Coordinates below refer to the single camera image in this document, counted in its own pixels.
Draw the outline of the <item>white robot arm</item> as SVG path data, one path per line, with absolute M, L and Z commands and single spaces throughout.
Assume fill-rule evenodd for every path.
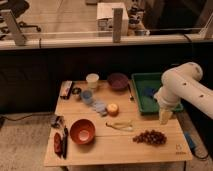
M 168 123 L 172 110 L 184 99 L 213 119 L 213 90 L 200 83 L 202 68 L 187 62 L 165 71 L 161 76 L 162 86 L 154 94 L 159 105 L 159 122 Z

